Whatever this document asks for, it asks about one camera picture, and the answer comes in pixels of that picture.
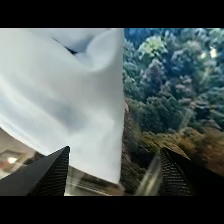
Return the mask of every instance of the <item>fabric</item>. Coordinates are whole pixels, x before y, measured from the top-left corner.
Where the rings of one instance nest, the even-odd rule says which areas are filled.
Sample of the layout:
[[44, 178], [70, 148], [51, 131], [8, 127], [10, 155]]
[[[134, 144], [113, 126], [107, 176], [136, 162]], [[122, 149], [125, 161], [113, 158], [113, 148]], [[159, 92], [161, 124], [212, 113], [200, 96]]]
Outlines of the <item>fabric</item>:
[[124, 117], [123, 29], [0, 29], [0, 126], [49, 155], [118, 183]]

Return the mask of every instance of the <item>white cloth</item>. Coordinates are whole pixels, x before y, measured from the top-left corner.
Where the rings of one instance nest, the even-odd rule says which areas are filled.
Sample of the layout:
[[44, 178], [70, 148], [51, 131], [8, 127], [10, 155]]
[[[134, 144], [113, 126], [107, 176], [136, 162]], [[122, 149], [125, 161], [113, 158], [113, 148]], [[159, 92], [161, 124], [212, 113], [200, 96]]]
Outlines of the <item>white cloth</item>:
[[68, 145], [71, 166], [118, 183], [123, 35], [117, 28], [0, 29], [0, 126], [44, 155]]

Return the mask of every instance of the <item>forest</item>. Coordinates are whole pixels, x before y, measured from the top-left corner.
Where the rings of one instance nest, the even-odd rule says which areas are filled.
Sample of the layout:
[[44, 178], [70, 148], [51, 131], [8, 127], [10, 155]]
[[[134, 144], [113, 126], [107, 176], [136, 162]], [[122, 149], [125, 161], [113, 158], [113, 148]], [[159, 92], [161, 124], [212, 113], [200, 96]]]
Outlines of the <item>forest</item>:
[[123, 83], [130, 192], [163, 146], [224, 176], [223, 28], [126, 28]]

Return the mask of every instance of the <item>forest picture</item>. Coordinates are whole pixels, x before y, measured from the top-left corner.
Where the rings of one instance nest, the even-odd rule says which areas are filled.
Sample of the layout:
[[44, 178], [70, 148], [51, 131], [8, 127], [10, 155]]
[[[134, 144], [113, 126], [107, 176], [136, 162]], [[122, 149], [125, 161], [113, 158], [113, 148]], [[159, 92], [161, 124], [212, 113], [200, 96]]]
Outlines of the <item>forest picture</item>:
[[223, 28], [126, 28], [123, 83], [130, 193], [163, 146], [224, 176]]

